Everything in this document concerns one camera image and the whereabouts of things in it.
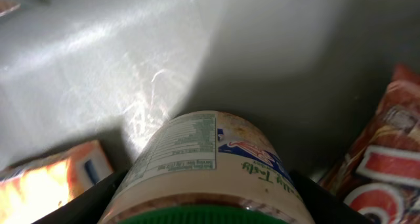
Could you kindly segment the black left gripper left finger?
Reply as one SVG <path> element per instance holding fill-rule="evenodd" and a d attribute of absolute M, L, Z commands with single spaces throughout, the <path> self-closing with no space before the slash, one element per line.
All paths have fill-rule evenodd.
<path fill-rule="evenodd" d="M 128 170 L 111 174 L 71 202 L 33 224 L 95 224 L 110 203 Z"/>

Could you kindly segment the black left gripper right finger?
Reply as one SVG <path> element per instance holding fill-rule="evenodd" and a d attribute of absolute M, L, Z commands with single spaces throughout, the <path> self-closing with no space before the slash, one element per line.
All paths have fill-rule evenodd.
<path fill-rule="evenodd" d="M 316 224 L 372 224 L 298 171 L 289 175 Z"/>

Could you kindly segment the red snack bag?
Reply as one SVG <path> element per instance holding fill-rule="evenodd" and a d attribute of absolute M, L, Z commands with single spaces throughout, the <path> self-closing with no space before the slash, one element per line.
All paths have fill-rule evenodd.
<path fill-rule="evenodd" d="M 419 222 L 419 74 L 396 65 L 374 117 L 319 184 L 373 223 Z"/>

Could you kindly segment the small orange box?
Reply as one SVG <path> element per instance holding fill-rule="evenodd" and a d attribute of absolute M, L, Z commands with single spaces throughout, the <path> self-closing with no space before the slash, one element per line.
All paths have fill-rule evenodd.
<path fill-rule="evenodd" d="M 34 223 L 114 172 L 100 142 L 1 171 L 1 222 Z"/>

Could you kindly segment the green lid jar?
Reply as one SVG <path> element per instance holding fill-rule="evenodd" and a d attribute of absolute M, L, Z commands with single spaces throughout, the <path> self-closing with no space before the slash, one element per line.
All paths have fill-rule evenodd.
<path fill-rule="evenodd" d="M 301 195 L 264 134 L 217 111 L 179 116 L 155 132 L 100 218 L 151 221 L 193 212 L 204 221 L 312 223 Z"/>

